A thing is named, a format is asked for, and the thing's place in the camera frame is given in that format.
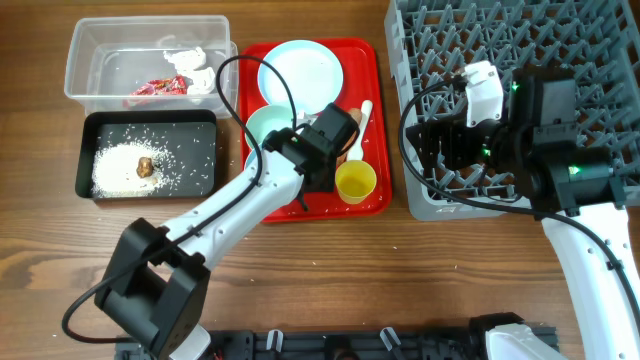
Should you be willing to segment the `red snack wrapper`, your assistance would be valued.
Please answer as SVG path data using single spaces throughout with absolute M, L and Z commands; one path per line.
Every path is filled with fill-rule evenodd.
M 131 93 L 133 99 L 125 99 L 123 105 L 126 108 L 142 106 L 152 103 L 154 96 L 186 95 L 187 83 L 182 75 L 172 78 L 150 80 Z

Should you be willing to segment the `mint green bowl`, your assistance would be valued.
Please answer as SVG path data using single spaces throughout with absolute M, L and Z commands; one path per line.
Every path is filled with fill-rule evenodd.
M 249 117 L 246 127 L 256 142 L 261 144 L 271 131 L 290 127 L 292 116 L 289 106 L 267 105 L 259 108 Z

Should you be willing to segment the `light blue bowl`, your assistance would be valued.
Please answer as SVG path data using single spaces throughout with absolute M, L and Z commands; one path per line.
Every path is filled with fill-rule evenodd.
M 244 163 L 244 169 L 245 170 L 251 170 L 253 172 L 256 172 L 257 170 L 257 160 L 256 160 L 257 156 L 254 150 L 252 150 L 249 155 L 247 156 L 245 163 Z

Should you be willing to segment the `white rice pile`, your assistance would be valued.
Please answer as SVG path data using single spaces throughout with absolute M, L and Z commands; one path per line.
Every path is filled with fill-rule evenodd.
M 94 198 L 198 197 L 215 182 L 217 129 L 209 122 L 105 124 L 93 155 Z M 139 178 L 140 157 L 153 175 Z

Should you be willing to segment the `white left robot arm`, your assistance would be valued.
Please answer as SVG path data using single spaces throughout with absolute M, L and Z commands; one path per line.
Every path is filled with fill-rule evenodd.
M 264 218 L 309 192 L 333 187 L 336 162 L 360 134 L 328 104 L 312 123 L 273 130 L 254 158 L 194 209 L 122 233 L 94 303 L 155 359 L 197 359 L 211 337 L 200 325 L 211 272 Z

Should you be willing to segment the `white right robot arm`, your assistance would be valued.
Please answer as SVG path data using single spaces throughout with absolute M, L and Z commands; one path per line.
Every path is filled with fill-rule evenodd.
M 444 158 L 451 170 L 476 163 L 515 179 L 542 224 L 567 282 L 589 359 L 639 355 L 639 274 L 621 179 L 604 147 L 577 143 L 572 71 L 516 70 L 504 87 L 488 62 L 444 81 L 466 94 L 463 113 L 401 123 L 402 159 L 418 180 Z

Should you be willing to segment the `light blue plate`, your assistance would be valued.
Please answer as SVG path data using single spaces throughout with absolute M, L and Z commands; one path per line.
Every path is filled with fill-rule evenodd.
M 317 114 L 340 95 L 343 68 L 326 46 L 310 40 L 277 45 L 263 60 L 285 80 L 297 112 Z

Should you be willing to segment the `yellow plastic cup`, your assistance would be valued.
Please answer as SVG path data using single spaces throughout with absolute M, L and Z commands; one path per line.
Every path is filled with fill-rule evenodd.
M 350 160 L 337 168 L 335 185 L 341 200 L 355 205 L 363 202 L 374 191 L 377 175 L 374 168 L 367 162 Z

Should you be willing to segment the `orange carrot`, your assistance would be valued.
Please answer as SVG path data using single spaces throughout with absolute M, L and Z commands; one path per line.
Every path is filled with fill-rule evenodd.
M 351 109 L 348 110 L 348 114 L 356 122 L 357 126 L 360 126 L 360 124 L 362 122 L 362 116 L 363 116 L 361 110 L 358 109 L 358 108 L 351 108 Z M 352 136 L 348 140 L 347 144 L 341 150 L 340 155 L 339 155 L 339 157 L 337 158 L 337 161 L 336 161 L 336 166 L 337 167 L 339 167 L 342 163 L 344 163 L 346 161 L 347 153 L 349 152 L 349 150 L 353 146 L 354 141 L 358 138 L 359 132 L 360 132 L 360 130 L 357 129 L 352 134 Z

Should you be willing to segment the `brown food scrap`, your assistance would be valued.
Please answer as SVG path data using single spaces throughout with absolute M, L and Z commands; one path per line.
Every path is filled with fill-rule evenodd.
M 139 178 L 147 178 L 153 175 L 153 160 L 150 157 L 140 157 L 136 167 L 136 174 Z

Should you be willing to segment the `white napkin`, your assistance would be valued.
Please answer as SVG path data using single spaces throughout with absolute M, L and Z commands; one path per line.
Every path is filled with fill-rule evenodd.
M 206 65 L 206 54 L 200 47 L 176 53 L 163 52 L 166 61 L 172 64 L 178 75 L 186 77 L 188 95 L 205 95 L 215 88 L 215 73 Z

